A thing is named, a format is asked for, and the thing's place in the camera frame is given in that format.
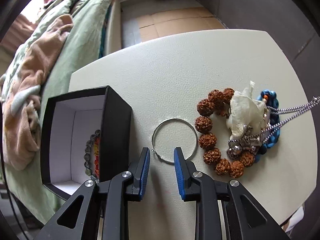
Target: blue gripper pad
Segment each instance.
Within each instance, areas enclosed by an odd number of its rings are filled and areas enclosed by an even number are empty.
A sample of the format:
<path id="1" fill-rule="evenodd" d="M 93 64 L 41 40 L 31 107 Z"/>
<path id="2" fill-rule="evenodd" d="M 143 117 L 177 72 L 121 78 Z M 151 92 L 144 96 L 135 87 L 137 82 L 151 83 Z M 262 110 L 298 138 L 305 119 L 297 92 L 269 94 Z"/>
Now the blue gripper pad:
<path id="1" fill-rule="evenodd" d="M 142 198 L 146 192 L 149 166 L 150 166 L 150 150 L 148 149 L 147 154 L 146 154 L 146 158 L 145 158 L 144 164 L 143 164 L 141 178 L 140 178 L 140 190 L 139 190 L 140 200 L 142 200 Z"/>
<path id="2" fill-rule="evenodd" d="M 185 200 L 186 199 L 186 191 L 185 191 L 185 185 L 184 185 L 185 180 L 183 177 L 182 168 L 181 168 L 181 164 L 179 161 L 177 149 L 174 149 L 173 158 L 174 158 L 174 168 L 176 170 L 176 177 L 177 177 L 179 194 L 181 196 L 181 199 Z"/>

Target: metal key ring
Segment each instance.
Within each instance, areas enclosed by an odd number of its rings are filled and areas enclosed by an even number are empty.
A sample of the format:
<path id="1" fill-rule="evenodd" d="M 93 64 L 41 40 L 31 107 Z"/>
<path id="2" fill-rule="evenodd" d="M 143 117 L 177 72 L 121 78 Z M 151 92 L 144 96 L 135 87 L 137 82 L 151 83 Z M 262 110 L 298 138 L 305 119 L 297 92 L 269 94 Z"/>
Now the metal key ring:
<path id="1" fill-rule="evenodd" d="M 183 119 L 181 119 L 181 118 L 169 118 L 169 119 L 166 119 L 166 120 L 162 121 L 160 124 L 158 124 L 158 126 L 157 126 L 157 127 L 155 128 L 155 130 L 153 131 L 153 134 L 152 134 L 152 137 L 151 137 L 151 144 L 152 144 L 152 148 L 153 148 L 153 149 L 152 149 L 151 151 L 154 152 L 160 160 L 162 160 L 162 161 L 164 161 L 164 162 L 166 162 L 166 163 L 169 163 L 169 164 L 174 164 L 174 162 L 171 162 L 171 161 L 168 161 L 168 160 L 164 159 L 163 157 L 161 157 L 161 156 L 156 152 L 155 147 L 154 147 L 154 138 L 155 138 L 155 135 L 156 135 L 157 131 L 159 130 L 159 128 L 160 128 L 164 123 L 166 123 L 166 122 L 168 122 L 168 121 L 172 121 L 172 120 L 176 120 L 176 121 L 180 121 L 180 122 L 186 123 L 189 127 L 191 127 L 193 133 L 195 134 L 195 137 L 196 137 L 195 148 L 193 149 L 193 152 L 191 153 L 191 155 L 190 155 L 188 158 L 186 158 L 186 160 L 188 160 L 188 159 L 196 152 L 197 145 L 198 145 L 198 136 L 197 136 L 196 130 L 195 130 L 195 128 L 194 128 L 189 122 L 187 122 L 186 120 L 183 120 Z"/>

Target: table surface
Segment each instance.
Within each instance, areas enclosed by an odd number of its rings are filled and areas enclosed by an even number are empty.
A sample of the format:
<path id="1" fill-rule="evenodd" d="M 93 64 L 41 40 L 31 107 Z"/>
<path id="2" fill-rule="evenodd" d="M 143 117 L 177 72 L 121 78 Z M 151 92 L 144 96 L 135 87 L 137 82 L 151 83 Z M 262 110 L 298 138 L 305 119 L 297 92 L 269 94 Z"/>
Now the table surface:
<path id="1" fill-rule="evenodd" d="M 73 73 L 69 91 L 110 85 L 133 109 L 130 159 L 151 146 L 151 135 L 164 119 L 179 117 L 194 124 L 196 104 L 213 89 L 242 91 L 256 83 L 254 97 L 263 89 L 277 92 L 280 107 L 307 103 L 289 61 L 268 33 L 253 30 L 209 30 L 172 35 L 117 51 Z M 226 156 L 225 119 L 212 116 L 217 147 Z M 182 147 L 189 155 L 194 135 L 183 123 L 164 126 L 155 148 L 168 159 Z M 198 170 L 219 177 L 203 162 L 198 147 L 192 157 Z M 316 186 L 317 147 L 311 112 L 281 128 L 279 142 L 246 168 L 239 181 L 280 224 L 308 198 Z M 146 195 L 129 204 L 132 239 L 194 239 L 195 203 L 183 202 L 174 166 L 151 154 Z"/>

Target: cable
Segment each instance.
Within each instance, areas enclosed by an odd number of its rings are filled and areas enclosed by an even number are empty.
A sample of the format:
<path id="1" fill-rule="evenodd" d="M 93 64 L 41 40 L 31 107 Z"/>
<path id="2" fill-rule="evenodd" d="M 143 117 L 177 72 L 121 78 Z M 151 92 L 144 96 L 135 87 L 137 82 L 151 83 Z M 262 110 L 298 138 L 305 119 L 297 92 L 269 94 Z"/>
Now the cable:
<path id="1" fill-rule="evenodd" d="M 2 116 L 1 116 L 0 124 L 1 124 L 1 126 L 0 126 L 0 129 L 1 129 L 1 131 L 0 131 L 0 139 L 1 139 L 1 142 L 0 142 L 0 158 L 1 158 L 1 169 L 2 169 L 2 174 L 3 174 L 3 178 L 4 178 L 4 185 L 5 185 L 5 188 L 7 189 L 7 194 L 8 194 L 8 197 L 9 197 L 10 206 L 12 208 L 12 212 L 13 212 L 14 218 L 16 219 L 16 221 L 18 223 L 18 226 L 19 226 L 22 234 L 24 235 L 24 237 L 27 240 L 30 240 L 27 237 L 25 231 L 23 230 L 23 228 L 22 228 L 22 226 L 21 226 L 21 224 L 19 222 L 19 219 L 18 219 L 17 214 L 16 214 L 16 212 L 14 210 L 14 207 L 13 207 L 13 203 L 12 203 L 12 199 L 11 199 L 11 193 L 10 193 L 9 188 L 8 188 L 7 177 L 5 175 L 5 169 L 4 169 L 3 149 L 2 149 Z"/>

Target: metal chain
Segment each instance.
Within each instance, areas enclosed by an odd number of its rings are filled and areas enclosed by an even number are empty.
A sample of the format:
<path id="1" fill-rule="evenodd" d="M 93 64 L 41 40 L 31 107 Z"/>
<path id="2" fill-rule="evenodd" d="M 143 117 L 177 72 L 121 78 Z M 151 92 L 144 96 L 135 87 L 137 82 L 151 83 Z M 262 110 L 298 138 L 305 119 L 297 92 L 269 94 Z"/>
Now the metal chain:
<path id="1" fill-rule="evenodd" d="M 268 109 L 270 109 L 272 112 L 272 114 L 289 114 L 289 113 L 293 113 L 296 112 L 294 115 L 290 116 L 289 118 L 276 123 L 272 126 L 269 126 L 266 129 L 261 130 L 260 133 L 256 133 L 256 134 L 251 134 L 251 135 L 245 135 L 243 136 L 241 139 L 231 139 L 228 141 L 229 147 L 231 145 L 231 143 L 239 143 L 239 142 L 244 142 L 244 143 L 248 143 L 249 141 L 256 141 L 256 142 L 261 142 L 260 140 L 262 140 L 262 144 L 266 143 L 271 136 L 273 136 L 273 134 L 279 130 L 282 126 L 284 126 L 287 122 L 291 121 L 292 119 L 298 117 L 299 115 L 309 111 L 310 109 L 312 109 L 314 106 L 319 105 L 320 103 L 320 97 L 314 97 L 310 102 L 308 102 L 307 104 L 304 104 L 302 106 L 296 106 L 296 107 L 291 107 L 291 108 L 283 108 L 283 109 L 277 109 L 271 106 L 268 106 Z"/>
<path id="2" fill-rule="evenodd" d="M 289 118 L 276 123 L 275 125 L 272 125 L 264 130 L 261 131 L 260 134 L 265 134 L 268 131 L 273 130 L 263 141 L 262 143 L 266 143 L 271 136 L 277 131 L 279 130 L 282 126 L 284 126 L 287 122 L 291 121 L 292 119 L 298 117 L 299 115 L 309 111 L 310 109 L 312 109 L 314 106 L 317 106 L 320 103 L 320 98 L 319 97 L 314 97 L 313 100 L 311 100 L 310 102 L 308 102 L 305 105 L 302 106 L 296 106 L 296 107 L 291 107 L 291 108 L 284 108 L 284 109 L 276 109 L 273 107 L 268 107 L 269 109 L 271 109 L 273 112 L 278 112 L 278 114 L 288 114 L 288 113 L 293 113 L 296 112 L 293 116 L 290 116 Z"/>
<path id="3" fill-rule="evenodd" d="M 318 100 L 317 98 L 314 98 L 312 101 L 310 101 L 307 104 L 302 105 L 302 106 L 283 108 L 283 109 L 277 109 L 277 108 L 273 108 L 271 106 L 268 106 L 268 109 L 270 109 L 272 111 L 272 114 L 289 114 L 289 113 L 297 112 L 301 109 L 304 109 L 305 107 L 310 106 L 310 105 L 314 104 L 315 102 L 317 102 L 317 100 Z"/>

